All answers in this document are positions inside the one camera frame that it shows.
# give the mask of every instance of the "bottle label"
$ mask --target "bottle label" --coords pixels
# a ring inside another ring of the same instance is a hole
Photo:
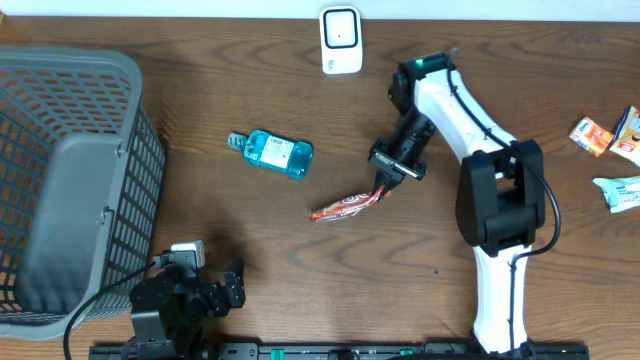
[[[269,136],[267,143],[264,145],[262,150],[260,161],[265,164],[286,169],[292,150],[293,143],[291,141],[279,139],[275,136]]]

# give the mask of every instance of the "basket bottom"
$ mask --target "basket bottom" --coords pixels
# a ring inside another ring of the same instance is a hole
[[[85,295],[117,144],[111,135],[72,135],[53,152],[16,278],[23,311],[69,314]]]

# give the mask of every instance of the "transparent plastic bottle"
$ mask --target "transparent plastic bottle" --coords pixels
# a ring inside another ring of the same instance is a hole
[[[289,141],[263,130],[254,130],[248,137],[231,133],[227,145],[242,152],[249,164],[277,170],[294,179],[307,175],[313,157],[311,144]]]

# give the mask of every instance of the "snack package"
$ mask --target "snack package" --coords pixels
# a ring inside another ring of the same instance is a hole
[[[611,151],[640,166],[640,112],[633,106],[616,126]]]
[[[375,194],[358,194],[344,198],[307,215],[307,220],[311,222],[323,222],[356,216],[360,211],[376,204],[383,189],[384,186],[381,186]],[[386,193],[385,197],[387,196],[391,196],[391,192]]]
[[[601,128],[588,117],[580,120],[569,133],[569,137],[595,156],[602,155],[613,140],[613,134]]]
[[[612,213],[640,206],[640,176],[622,179],[595,178]]]

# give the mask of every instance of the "red candy wrapper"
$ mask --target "red candy wrapper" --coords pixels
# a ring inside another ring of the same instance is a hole
[[[384,186],[381,186],[375,194],[368,193],[349,196],[307,215],[307,220],[311,222],[323,222],[356,216],[360,211],[377,203],[383,189]]]

